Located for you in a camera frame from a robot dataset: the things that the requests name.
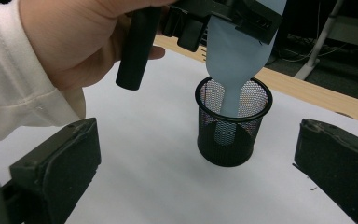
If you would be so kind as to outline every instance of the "white sleeve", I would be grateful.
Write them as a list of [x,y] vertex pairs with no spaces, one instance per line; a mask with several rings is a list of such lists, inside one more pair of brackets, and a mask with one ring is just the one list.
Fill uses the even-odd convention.
[[58,91],[37,60],[18,0],[0,5],[0,140],[20,126],[62,126],[84,117],[83,91]]

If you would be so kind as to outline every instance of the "floor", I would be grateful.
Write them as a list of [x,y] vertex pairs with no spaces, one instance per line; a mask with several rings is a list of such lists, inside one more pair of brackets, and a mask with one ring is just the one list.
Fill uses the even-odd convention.
[[[326,43],[306,81],[358,99],[358,46]],[[307,62],[313,44],[313,40],[289,35],[283,47],[274,48],[266,67],[293,77]]]

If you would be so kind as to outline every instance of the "white table surface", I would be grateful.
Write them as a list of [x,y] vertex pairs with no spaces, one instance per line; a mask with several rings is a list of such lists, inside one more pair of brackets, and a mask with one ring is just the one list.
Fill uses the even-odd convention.
[[[357,136],[358,121],[273,91],[253,156],[223,168],[197,148],[194,91],[204,63],[167,51],[148,63],[139,91],[118,87],[117,69],[85,89],[103,162],[67,223],[353,223],[292,163],[303,118]],[[19,128],[0,142],[1,185],[11,163],[59,129]]]

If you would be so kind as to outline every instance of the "mesh pencil holder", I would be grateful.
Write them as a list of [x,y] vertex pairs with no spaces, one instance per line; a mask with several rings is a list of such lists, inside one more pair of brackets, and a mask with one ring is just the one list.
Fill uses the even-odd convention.
[[234,167],[249,160],[262,118],[272,106],[269,88],[256,78],[241,89],[236,118],[219,114],[225,90],[207,77],[196,88],[199,105],[198,147],[202,156],[213,164]]

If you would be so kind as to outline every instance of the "human hand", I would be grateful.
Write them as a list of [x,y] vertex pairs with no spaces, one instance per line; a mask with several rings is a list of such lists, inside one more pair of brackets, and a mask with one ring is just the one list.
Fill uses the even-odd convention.
[[[120,60],[125,15],[175,0],[20,0],[22,26],[51,83],[61,91],[100,81]],[[153,47],[149,59],[165,51]]]

